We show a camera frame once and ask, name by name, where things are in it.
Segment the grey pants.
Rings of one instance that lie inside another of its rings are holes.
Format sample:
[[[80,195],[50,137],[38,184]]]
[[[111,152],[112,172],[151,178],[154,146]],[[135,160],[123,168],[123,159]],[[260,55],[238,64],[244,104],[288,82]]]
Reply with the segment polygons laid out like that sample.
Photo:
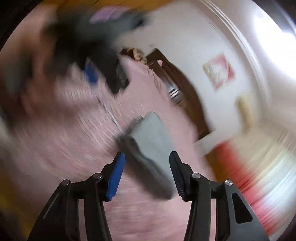
[[[170,200],[176,194],[169,156],[175,150],[169,132],[155,112],[133,120],[118,136],[128,168],[136,180],[157,199]]]

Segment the clothes pile on nightstand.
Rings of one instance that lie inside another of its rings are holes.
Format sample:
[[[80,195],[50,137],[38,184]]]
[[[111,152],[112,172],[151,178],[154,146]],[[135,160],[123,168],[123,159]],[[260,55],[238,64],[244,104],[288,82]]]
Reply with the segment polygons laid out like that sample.
[[[130,56],[133,60],[147,64],[147,58],[144,52],[138,48],[128,48],[126,54]]]

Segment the dark wooden headboard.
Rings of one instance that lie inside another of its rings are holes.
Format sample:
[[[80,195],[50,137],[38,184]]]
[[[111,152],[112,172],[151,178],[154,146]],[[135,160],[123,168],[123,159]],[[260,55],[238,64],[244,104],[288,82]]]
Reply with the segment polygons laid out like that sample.
[[[123,48],[120,53],[127,55],[127,49]],[[211,129],[206,120],[203,104],[189,79],[159,49],[155,48],[145,56],[147,58],[146,65],[166,85],[170,99],[186,112],[197,127],[198,140],[209,135]]]

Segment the cream and red curtain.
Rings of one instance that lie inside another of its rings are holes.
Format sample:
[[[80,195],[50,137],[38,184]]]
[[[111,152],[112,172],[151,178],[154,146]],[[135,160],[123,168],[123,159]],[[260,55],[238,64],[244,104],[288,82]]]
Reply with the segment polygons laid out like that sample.
[[[217,178],[237,186],[269,238],[277,240],[295,215],[295,135],[273,125],[256,126],[214,152]]]

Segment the pink floral bedspread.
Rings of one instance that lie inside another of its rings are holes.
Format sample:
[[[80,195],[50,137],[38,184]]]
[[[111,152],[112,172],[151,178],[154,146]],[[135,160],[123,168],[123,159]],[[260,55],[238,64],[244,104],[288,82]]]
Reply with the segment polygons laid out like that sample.
[[[82,181],[100,171],[118,152],[117,138],[150,112],[164,122],[181,160],[214,178],[195,146],[196,127],[169,99],[161,79],[141,62],[121,60],[131,78],[126,91],[113,96],[102,80],[91,88],[73,66],[51,87],[43,110],[19,120],[2,142],[1,213],[22,237],[62,180]],[[130,166],[105,207],[113,240],[182,240],[189,210],[178,196],[154,197]]]

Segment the framed wedding photo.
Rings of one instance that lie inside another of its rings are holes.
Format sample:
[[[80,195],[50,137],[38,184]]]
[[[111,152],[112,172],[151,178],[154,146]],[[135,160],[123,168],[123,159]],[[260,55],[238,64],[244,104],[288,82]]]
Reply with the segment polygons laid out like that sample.
[[[235,71],[223,52],[206,62],[203,70],[215,90],[235,79]]]

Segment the wall air conditioner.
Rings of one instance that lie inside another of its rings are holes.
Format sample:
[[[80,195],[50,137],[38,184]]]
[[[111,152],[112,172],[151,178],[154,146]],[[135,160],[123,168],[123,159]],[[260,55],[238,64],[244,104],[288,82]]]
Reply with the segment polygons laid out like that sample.
[[[241,117],[244,130],[248,130],[256,123],[256,113],[253,98],[249,94],[243,94],[236,99],[236,105]]]

